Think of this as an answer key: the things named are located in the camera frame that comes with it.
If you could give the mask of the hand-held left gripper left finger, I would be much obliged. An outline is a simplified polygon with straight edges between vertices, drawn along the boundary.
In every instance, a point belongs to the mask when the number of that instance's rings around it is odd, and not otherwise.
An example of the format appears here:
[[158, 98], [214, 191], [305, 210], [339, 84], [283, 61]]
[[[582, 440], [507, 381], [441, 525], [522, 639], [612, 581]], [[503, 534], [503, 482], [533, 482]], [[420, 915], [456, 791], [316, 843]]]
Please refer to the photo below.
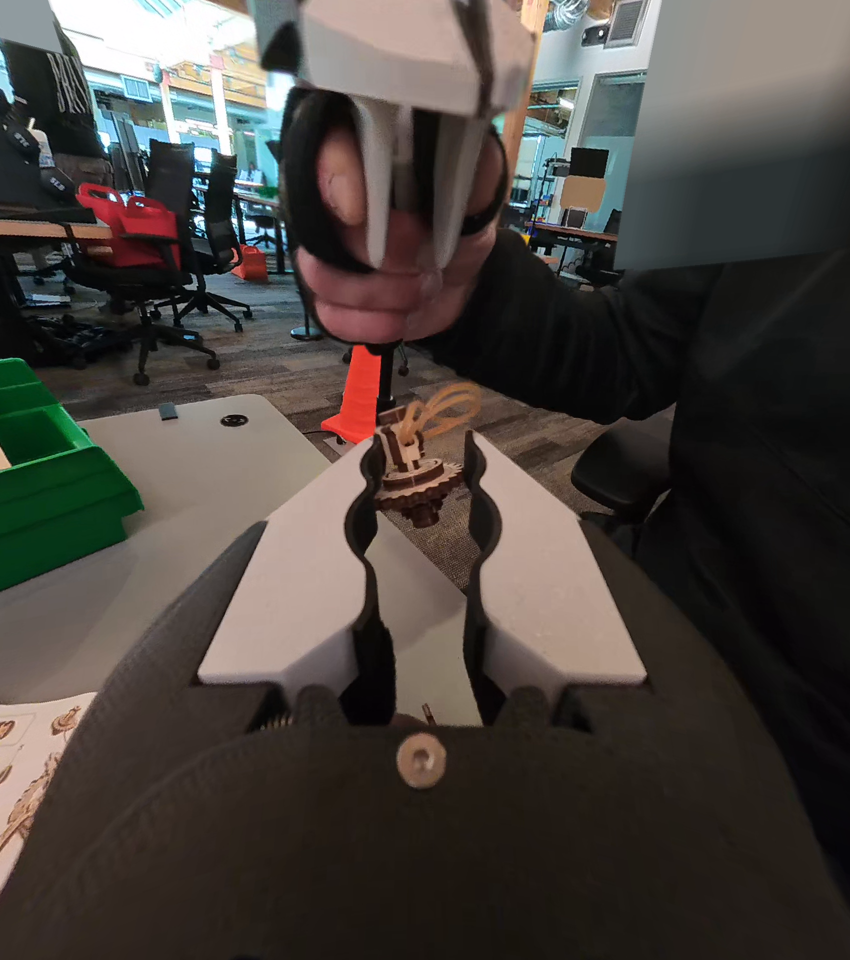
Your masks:
[[354, 724], [392, 721], [394, 643], [367, 558], [386, 465], [381, 438], [365, 439], [265, 519], [200, 682], [272, 684], [290, 706], [323, 687]]

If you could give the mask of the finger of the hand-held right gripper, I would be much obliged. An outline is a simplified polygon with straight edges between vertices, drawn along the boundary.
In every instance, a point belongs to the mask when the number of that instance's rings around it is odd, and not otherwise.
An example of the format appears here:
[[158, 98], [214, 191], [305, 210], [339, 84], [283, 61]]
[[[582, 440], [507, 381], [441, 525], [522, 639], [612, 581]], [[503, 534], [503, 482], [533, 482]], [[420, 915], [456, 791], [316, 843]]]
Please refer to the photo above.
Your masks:
[[454, 2], [308, 1], [298, 30], [303, 76], [317, 89], [478, 113], [480, 73]]
[[470, 43], [479, 73], [476, 114], [492, 117], [517, 109], [531, 78], [533, 34], [510, 2], [470, 2]]

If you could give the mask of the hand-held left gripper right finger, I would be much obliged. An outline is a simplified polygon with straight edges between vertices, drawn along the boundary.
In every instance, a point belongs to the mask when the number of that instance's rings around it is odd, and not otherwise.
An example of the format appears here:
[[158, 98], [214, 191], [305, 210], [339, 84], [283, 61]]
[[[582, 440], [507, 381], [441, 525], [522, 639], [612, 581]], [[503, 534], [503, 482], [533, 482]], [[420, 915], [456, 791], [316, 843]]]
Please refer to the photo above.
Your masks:
[[640, 688], [648, 673], [578, 514], [475, 430], [464, 441], [468, 532], [463, 659], [482, 724], [518, 690], [579, 724], [575, 695]]

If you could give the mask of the wooden gear axle assembly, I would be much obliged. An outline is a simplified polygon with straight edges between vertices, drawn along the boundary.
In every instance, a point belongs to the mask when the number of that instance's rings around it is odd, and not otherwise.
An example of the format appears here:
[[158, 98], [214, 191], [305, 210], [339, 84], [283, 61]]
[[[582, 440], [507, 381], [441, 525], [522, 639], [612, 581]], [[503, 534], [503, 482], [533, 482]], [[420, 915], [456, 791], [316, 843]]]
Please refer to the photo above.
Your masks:
[[386, 463], [375, 508], [428, 529], [440, 522], [446, 498], [465, 483], [465, 471], [460, 463], [427, 456], [419, 407], [406, 404], [378, 416], [376, 435]]

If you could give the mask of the person's right forearm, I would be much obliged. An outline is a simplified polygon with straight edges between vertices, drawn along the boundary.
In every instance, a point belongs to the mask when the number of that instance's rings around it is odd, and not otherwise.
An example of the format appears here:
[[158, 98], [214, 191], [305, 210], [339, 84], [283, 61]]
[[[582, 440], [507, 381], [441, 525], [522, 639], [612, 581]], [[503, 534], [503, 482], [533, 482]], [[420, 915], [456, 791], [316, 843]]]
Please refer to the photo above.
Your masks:
[[610, 425], [675, 404], [723, 267], [628, 270], [593, 292], [563, 284], [500, 230], [465, 303], [414, 340], [463, 378], [532, 407]]

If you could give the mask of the person's right hand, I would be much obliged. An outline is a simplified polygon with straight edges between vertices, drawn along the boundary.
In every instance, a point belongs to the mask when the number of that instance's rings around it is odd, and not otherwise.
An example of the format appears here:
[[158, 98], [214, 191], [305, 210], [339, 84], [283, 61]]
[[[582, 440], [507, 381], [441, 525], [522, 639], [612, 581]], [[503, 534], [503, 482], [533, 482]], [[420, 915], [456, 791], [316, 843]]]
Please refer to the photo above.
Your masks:
[[[438, 269], [432, 234], [419, 219], [393, 210], [380, 269], [345, 270], [300, 245], [295, 264], [323, 329], [342, 342], [364, 345], [416, 341], [449, 330], [464, 312], [498, 233], [497, 188], [506, 154], [490, 129], [477, 163], [467, 215], [492, 210], [482, 231], [459, 239], [455, 254]], [[355, 260], [368, 263], [367, 190], [361, 151], [346, 127], [329, 130], [315, 160], [315, 184], [331, 218], [332, 234]]]

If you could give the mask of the black office chair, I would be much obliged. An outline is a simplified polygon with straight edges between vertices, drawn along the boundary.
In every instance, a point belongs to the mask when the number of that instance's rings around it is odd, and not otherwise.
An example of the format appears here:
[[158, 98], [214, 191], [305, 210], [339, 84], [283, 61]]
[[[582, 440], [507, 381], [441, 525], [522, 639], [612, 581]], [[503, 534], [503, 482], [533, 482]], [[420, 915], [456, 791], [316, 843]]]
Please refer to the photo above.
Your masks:
[[179, 229], [180, 270], [101, 266], [79, 245], [66, 268], [67, 277], [74, 283], [105, 293], [137, 312], [139, 322], [124, 331], [124, 340], [139, 346], [137, 366], [132, 376], [133, 383], [139, 387], [150, 384], [147, 363], [160, 343], [203, 354], [211, 371], [221, 366], [218, 355], [204, 344], [203, 337], [181, 324], [177, 304], [177, 299], [188, 292], [190, 284], [199, 279], [190, 228], [194, 172], [192, 147], [151, 141], [142, 197], [162, 203], [175, 214]]
[[207, 277], [229, 274], [244, 262], [242, 243], [232, 222], [236, 163], [233, 155], [211, 150], [210, 170], [203, 193], [204, 235], [191, 240], [194, 265], [199, 276], [193, 306], [205, 313], [209, 308], [214, 309], [233, 323], [236, 332], [242, 333], [244, 327], [235, 310], [250, 320], [251, 306], [210, 293], [205, 284]]
[[572, 486], [621, 521], [646, 521], [671, 488], [672, 429], [663, 414], [609, 426], [578, 457]]

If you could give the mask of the small orange bag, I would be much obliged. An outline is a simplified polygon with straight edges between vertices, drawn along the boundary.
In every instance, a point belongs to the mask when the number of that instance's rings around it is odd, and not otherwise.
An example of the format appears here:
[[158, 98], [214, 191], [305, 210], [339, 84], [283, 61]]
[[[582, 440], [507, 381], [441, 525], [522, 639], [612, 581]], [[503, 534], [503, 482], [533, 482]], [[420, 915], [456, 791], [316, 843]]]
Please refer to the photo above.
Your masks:
[[230, 273], [243, 282], [269, 284], [270, 273], [266, 254], [251, 244], [239, 245]]

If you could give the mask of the orange traffic cone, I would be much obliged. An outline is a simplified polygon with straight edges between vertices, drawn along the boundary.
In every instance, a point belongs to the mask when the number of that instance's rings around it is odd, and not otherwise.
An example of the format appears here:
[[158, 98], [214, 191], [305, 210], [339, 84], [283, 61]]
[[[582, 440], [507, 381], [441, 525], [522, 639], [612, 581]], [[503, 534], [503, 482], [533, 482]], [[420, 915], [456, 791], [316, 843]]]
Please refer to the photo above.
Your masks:
[[333, 435], [339, 447], [357, 445], [374, 433], [379, 419], [376, 415], [379, 358], [391, 348], [395, 345], [380, 345], [371, 350], [355, 344], [343, 355], [348, 370], [340, 408], [321, 424], [321, 429]]

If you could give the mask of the stacked green plastic bins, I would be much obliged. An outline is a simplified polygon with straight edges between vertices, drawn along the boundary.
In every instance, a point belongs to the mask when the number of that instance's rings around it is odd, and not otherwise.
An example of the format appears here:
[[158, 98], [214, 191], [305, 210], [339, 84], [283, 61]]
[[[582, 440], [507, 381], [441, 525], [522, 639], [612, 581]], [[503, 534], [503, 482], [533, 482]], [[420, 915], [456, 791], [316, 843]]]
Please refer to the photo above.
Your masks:
[[0, 592], [125, 540], [137, 488], [18, 358], [0, 360]]

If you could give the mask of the red bag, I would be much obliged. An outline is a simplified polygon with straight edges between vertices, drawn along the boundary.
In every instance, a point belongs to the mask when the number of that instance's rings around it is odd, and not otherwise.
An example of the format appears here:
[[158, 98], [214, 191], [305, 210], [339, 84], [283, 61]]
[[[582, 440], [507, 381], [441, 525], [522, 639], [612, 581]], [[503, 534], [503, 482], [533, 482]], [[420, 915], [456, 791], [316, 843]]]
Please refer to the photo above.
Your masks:
[[78, 202], [107, 225], [103, 245], [82, 242], [96, 264], [115, 269], [180, 270], [179, 223], [160, 201], [137, 195], [124, 198], [113, 188], [91, 183], [77, 187]]

